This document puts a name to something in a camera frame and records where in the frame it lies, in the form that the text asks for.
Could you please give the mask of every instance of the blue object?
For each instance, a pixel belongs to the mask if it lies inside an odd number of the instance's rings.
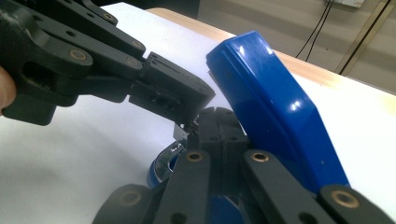
[[[348,185],[317,108],[259,33],[225,40],[206,59],[255,148],[272,152],[315,193]]]
[[[155,161],[153,161],[148,169],[148,174],[146,175],[146,180],[148,182],[148,187],[154,189],[159,186],[163,181],[159,180],[155,174]]]

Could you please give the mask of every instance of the white surface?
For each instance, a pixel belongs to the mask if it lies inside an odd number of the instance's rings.
[[[210,105],[229,108],[205,65],[218,43],[124,4],[106,10],[146,55],[155,51],[201,77],[218,94]],[[317,104],[352,186],[396,219],[396,116],[368,96],[297,80]],[[114,189],[146,184],[150,163],[173,142],[173,123],[127,102],[84,96],[58,107],[47,127],[0,118],[0,133],[0,223],[86,224]]]

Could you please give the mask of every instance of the gray wall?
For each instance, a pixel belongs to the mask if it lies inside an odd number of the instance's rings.
[[[360,8],[333,6],[308,61],[335,71],[379,3],[380,0],[366,0]],[[326,4],[324,0],[201,0],[198,20],[236,35],[257,30],[274,49],[296,56]],[[350,75],[379,89],[396,92],[394,15],[395,10]],[[304,60],[308,50],[299,58]]]

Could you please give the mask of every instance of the black plastic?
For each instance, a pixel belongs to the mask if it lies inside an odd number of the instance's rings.
[[[242,219],[247,224],[393,223],[375,205],[347,187],[327,186],[317,199],[274,155],[248,150],[248,139],[232,111],[207,108],[199,113],[197,123],[198,130],[188,135],[187,150],[180,154],[170,178],[160,180],[164,182],[150,191],[148,209],[138,213],[134,210],[131,216],[143,218],[148,224],[228,224],[242,223]],[[361,206],[339,208],[331,195],[340,190],[356,197]],[[350,202],[344,194],[340,195],[339,201]],[[117,205],[104,205],[97,216],[118,209]],[[221,218],[230,216],[234,220]],[[108,223],[125,223],[123,220]]]
[[[117,25],[117,23],[119,22],[116,17],[104,11],[100,7],[98,7],[91,0],[77,0],[77,2],[80,3],[82,6],[84,6],[85,8],[89,9],[96,16],[104,19],[105,21],[108,21],[112,25]],[[94,18],[94,15],[92,14],[87,14],[87,15],[91,18]]]
[[[384,212],[356,190],[341,185],[323,187],[318,201],[337,223],[392,224]]]
[[[93,224],[205,224],[209,213],[210,156],[183,152],[172,176],[155,189],[127,185],[106,200]]]
[[[160,55],[143,59],[145,47],[92,17],[95,6],[87,1],[22,2],[0,1],[0,62],[18,91],[2,111],[8,118],[47,125],[56,105],[73,105],[81,94],[115,103],[131,95],[131,103],[189,124],[215,95]]]

